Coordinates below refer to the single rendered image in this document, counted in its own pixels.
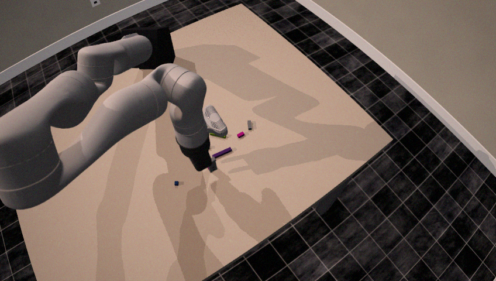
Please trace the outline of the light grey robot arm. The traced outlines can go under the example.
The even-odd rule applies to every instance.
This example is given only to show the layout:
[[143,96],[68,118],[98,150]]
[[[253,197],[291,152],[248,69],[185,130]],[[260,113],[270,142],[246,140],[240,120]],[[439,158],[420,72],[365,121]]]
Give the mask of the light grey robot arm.
[[[110,95],[76,140],[59,154],[51,127],[79,125],[121,74],[147,61],[153,48],[137,33],[83,47],[77,71],[61,73],[32,98],[0,117],[0,199],[14,210],[35,207],[62,191],[107,150],[162,116],[168,102],[176,132],[204,125],[204,79],[177,64],[158,66],[142,81]],[[168,100],[167,100],[168,99]]]

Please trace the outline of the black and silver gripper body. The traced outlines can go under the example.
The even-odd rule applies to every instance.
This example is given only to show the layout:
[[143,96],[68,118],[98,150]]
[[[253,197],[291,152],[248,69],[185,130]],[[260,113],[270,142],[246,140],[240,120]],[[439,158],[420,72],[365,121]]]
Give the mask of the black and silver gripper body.
[[197,133],[182,135],[174,129],[175,139],[180,145],[182,153],[189,159],[191,158],[190,161],[199,172],[212,164],[208,152],[210,148],[209,133],[220,137],[228,134],[227,126],[212,105],[205,106],[203,114],[204,125]]

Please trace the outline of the purple rod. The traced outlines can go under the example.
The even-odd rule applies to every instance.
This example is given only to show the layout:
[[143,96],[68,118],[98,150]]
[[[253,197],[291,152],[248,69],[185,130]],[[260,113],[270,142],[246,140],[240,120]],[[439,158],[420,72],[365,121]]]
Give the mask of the purple rod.
[[227,148],[227,149],[225,149],[225,150],[222,150],[222,151],[220,151],[220,152],[218,152],[218,153],[216,153],[216,154],[212,155],[212,157],[217,158],[217,157],[220,157],[220,156],[222,156],[222,155],[225,155],[225,154],[227,154],[227,153],[229,153],[229,152],[231,152],[231,151],[232,151],[232,149],[231,149],[231,147],[229,147],[229,148]]

